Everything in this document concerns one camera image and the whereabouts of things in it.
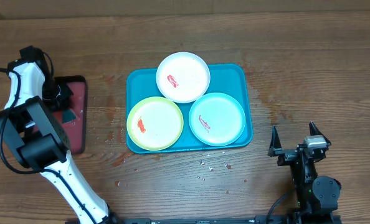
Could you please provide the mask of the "white plate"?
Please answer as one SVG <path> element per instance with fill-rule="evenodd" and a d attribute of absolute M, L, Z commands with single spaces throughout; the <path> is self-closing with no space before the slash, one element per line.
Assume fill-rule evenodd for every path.
<path fill-rule="evenodd" d="M 167 56 L 158 66 L 156 84 L 161 94 L 175 103 L 190 103 L 209 88 L 210 70 L 205 61 L 190 52 Z"/>

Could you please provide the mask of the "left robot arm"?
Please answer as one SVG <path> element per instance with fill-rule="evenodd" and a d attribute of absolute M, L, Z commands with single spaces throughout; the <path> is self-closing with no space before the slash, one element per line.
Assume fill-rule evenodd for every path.
<path fill-rule="evenodd" d="M 0 111 L 2 162 L 17 174 L 46 178 L 72 207 L 77 223 L 119 223 L 73 159 L 85 149 L 85 78 L 55 78 L 49 55 L 32 45 L 19 53 L 19 59 L 0 68 L 11 81 L 9 99 Z"/>

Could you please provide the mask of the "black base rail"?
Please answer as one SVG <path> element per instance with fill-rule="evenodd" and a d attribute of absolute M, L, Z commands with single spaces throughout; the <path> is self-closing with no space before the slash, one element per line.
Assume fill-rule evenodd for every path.
<path fill-rule="evenodd" d="M 301 223 L 334 223 L 341 224 L 340 216 L 306 218 Z M 287 224 L 296 223 L 286 215 L 271 215 L 267 222 L 266 215 L 257 215 L 254 218 L 211 218 L 211 219 L 168 219 L 168 220 L 151 220 L 149 218 L 118 218 L 113 220 L 104 220 L 100 223 L 118 223 L 118 224 Z"/>

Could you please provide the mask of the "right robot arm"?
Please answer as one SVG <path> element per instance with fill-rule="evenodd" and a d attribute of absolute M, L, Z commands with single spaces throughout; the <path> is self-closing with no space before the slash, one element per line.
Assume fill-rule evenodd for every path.
<path fill-rule="evenodd" d="M 294 189 L 281 196 L 270 208 L 266 223 L 341 223 L 333 211 L 338 209 L 341 184 L 334 178 L 319 176 L 315 164 L 326 158 L 331 146 L 328 138 L 314 122 L 309 123 L 310 134 L 294 149 L 283 149 L 275 126 L 268 156 L 277 158 L 278 166 L 288 166 L 292 173 Z M 295 193 L 298 208 L 293 208 L 283 218 L 272 218 L 273 209 Z"/>

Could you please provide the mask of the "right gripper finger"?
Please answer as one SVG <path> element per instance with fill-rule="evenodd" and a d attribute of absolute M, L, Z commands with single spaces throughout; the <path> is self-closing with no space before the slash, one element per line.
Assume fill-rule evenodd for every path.
<path fill-rule="evenodd" d="M 316 127 L 313 121 L 310 121 L 309 129 L 310 129 L 311 136 L 322 136 L 325 139 L 327 144 L 330 143 L 330 140 Z"/>
<path fill-rule="evenodd" d="M 269 149 L 271 150 L 281 150 L 282 149 L 280 138 L 279 138 L 275 125 L 272 126 L 272 136 L 271 136 Z"/>

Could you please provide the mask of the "black tray with red liquid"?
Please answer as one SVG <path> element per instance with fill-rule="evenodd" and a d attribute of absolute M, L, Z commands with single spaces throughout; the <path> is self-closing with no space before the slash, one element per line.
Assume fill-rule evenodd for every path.
<path fill-rule="evenodd" d="M 72 110 L 77 119 L 69 123 L 62 123 L 62 110 L 54 111 L 52 114 L 64 128 L 70 141 L 72 154 L 81 154 L 85 150 L 86 123 L 87 123 L 87 99 L 88 86 L 83 76 L 57 77 L 67 82 L 73 95 L 70 97 Z"/>

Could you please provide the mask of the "yellow-green plate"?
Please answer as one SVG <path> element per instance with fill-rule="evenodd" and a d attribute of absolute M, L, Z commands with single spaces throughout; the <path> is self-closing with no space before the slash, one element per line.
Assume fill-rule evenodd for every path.
<path fill-rule="evenodd" d="M 152 96 L 139 101 L 130 110 L 126 129 L 130 139 L 147 151 L 160 151 L 172 146 L 184 127 L 181 110 L 171 100 Z"/>

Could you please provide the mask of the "light blue plate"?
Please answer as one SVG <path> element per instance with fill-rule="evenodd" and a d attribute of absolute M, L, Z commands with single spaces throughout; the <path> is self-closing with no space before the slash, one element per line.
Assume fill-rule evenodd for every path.
<path fill-rule="evenodd" d="M 189 127 L 195 137 L 209 146 L 229 145 L 245 129 L 245 112 L 240 103 L 225 93 L 208 93 L 189 111 Z"/>

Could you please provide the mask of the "teal plastic tray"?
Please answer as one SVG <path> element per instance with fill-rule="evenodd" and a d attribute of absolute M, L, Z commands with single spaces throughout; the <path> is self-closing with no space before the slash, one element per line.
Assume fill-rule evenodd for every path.
<path fill-rule="evenodd" d="M 253 139 L 254 131 L 250 112 L 249 94 L 247 93 L 247 80 L 243 69 L 234 63 L 219 63 L 209 65 L 211 80 L 208 93 L 225 93 L 235 98 L 245 112 L 245 128 L 240 137 L 223 148 L 244 147 Z M 152 96 L 161 96 L 156 84 L 156 68 L 142 68 L 132 71 L 126 79 L 126 115 L 139 101 Z M 179 104 L 184 117 L 184 127 L 179 139 L 161 153 L 209 151 L 222 149 L 221 146 L 209 146 L 193 135 L 188 122 L 191 104 Z"/>

